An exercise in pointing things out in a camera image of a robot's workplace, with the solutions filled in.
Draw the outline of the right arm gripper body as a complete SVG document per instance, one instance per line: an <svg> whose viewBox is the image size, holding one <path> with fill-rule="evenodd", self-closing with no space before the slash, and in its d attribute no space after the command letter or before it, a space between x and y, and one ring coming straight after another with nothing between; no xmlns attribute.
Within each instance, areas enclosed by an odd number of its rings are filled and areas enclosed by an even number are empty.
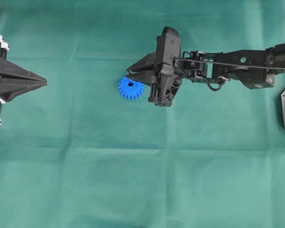
<svg viewBox="0 0 285 228"><path fill-rule="evenodd" d="M181 39L178 31L165 26L162 34L157 37L154 74L157 82L151 86L148 101L156 106L170 107L182 84L181 76L177 75L181 56Z"/></svg>

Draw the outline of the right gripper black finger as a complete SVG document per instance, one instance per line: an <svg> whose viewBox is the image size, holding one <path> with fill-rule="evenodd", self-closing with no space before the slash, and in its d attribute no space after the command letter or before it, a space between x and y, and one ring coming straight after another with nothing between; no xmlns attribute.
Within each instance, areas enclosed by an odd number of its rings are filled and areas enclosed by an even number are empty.
<svg viewBox="0 0 285 228"><path fill-rule="evenodd" d="M158 84L158 77L155 75L154 71L152 70L130 72L129 78L133 81L140 82L147 86L151 86L152 84Z"/></svg>
<svg viewBox="0 0 285 228"><path fill-rule="evenodd" d="M155 66L156 53L149 53L136 63L127 68L128 73L141 72L144 70L153 70Z"/></svg>

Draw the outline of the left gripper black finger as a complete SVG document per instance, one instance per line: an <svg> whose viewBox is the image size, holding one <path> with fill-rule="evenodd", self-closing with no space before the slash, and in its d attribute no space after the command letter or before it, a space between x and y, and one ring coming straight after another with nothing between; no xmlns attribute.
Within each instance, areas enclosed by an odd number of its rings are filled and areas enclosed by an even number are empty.
<svg viewBox="0 0 285 228"><path fill-rule="evenodd" d="M12 62L1 57L0 57L0 75L10 76L12 78L17 78L17 79L27 79L44 83L47 82L47 80L44 79L43 77L40 77L39 75L31 71L27 71L19 67L18 65L15 65Z"/></svg>
<svg viewBox="0 0 285 228"><path fill-rule="evenodd" d="M10 102L19 95L46 85L46 80L0 79L0 99L4 102Z"/></svg>

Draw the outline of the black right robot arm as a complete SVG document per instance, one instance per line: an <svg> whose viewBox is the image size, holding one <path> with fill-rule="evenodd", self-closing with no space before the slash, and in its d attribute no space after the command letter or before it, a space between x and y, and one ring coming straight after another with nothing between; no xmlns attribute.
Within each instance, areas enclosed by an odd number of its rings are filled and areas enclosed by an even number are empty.
<svg viewBox="0 0 285 228"><path fill-rule="evenodd" d="M148 101L171 106L182 81L203 83L212 91L230 80L249 89L275 85L275 76L285 73L285 43L266 50L228 53L182 51L177 30L164 27L156 38L156 50L127 68L127 78L150 87Z"/></svg>

